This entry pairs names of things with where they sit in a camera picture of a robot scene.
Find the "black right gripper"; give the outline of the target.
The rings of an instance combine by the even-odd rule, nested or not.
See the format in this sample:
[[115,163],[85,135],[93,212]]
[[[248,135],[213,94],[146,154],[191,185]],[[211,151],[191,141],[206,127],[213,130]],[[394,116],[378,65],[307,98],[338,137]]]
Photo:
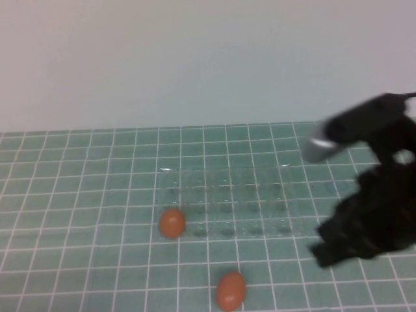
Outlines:
[[[376,166],[358,176],[358,191],[340,201],[308,246],[320,268],[372,259],[415,244],[415,164]],[[342,243],[327,244],[336,239]]]

